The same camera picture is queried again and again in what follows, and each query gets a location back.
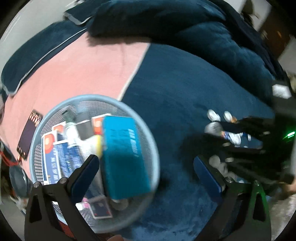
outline green led light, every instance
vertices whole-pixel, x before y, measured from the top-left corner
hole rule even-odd
[[[290,136],[293,136],[293,135],[295,135],[295,132],[294,131],[291,132],[291,133],[289,133],[289,134],[287,134],[287,137],[290,137]]]

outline floor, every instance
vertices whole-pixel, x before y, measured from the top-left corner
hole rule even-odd
[[[0,204],[0,210],[12,229],[20,237],[20,239],[25,240],[25,216],[8,196],[2,196],[2,204]]]

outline screw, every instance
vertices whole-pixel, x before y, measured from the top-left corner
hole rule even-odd
[[[225,180],[228,182],[228,183],[233,183],[233,179],[231,177],[226,177]]]
[[[62,177],[62,178],[59,180],[59,183],[64,184],[64,183],[66,183],[66,181],[67,181],[67,178],[66,178],[66,177]]]
[[[234,161],[234,158],[233,157],[229,157],[229,158],[226,158],[225,159],[225,162],[233,162]]]
[[[34,187],[35,187],[35,188],[39,187],[39,185],[40,185],[40,182],[35,182],[35,183],[34,183]]]

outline bed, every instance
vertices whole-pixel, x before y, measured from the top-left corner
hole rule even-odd
[[[194,240],[217,207],[193,171],[194,157],[215,154],[203,139],[207,111],[272,118],[271,81],[285,80],[285,72],[222,0],[87,0],[64,11],[65,20],[6,53],[1,140],[17,157],[32,109],[45,115],[79,94],[121,100],[150,128],[161,177],[149,209],[120,234]],[[28,163],[22,167],[30,177]],[[285,225],[272,225],[275,239]]]

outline white bottle cap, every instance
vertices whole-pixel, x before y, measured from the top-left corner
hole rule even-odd
[[[228,173],[227,173],[227,176],[228,176],[228,177],[231,177],[233,180],[236,180],[236,178],[237,178],[236,174],[233,173],[233,172],[228,172]]]
[[[220,165],[220,158],[217,155],[211,156],[209,159],[209,164],[214,168],[218,168]]]
[[[223,131],[223,127],[219,122],[211,122],[206,125],[205,133],[214,135],[214,136],[221,136],[221,132]]]
[[[224,116],[224,119],[225,119],[227,122],[231,123],[231,121],[232,121],[232,115],[230,114],[229,111],[225,111],[223,116]]]
[[[122,211],[128,207],[128,199],[121,199],[120,202],[115,202],[113,199],[111,199],[110,204],[115,210]]]
[[[234,134],[234,133],[231,133],[231,132],[229,132],[228,134],[229,134],[229,137],[230,137],[231,142],[233,144],[235,144],[235,145],[240,145],[241,144],[242,140],[240,138],[240,134]]]
[[[225,162],[233,162],[234,158],[233,157],[228,157],[225,159]]]
[[[218,170],[224,177],[226,177],[226,175],[228,173],[228,169],[227,169],[227,165],[225,162],[220,163]]]
[[[213,110],[207,111],[207,117],[210,119],[211,122],[221,121],[220,116]]]

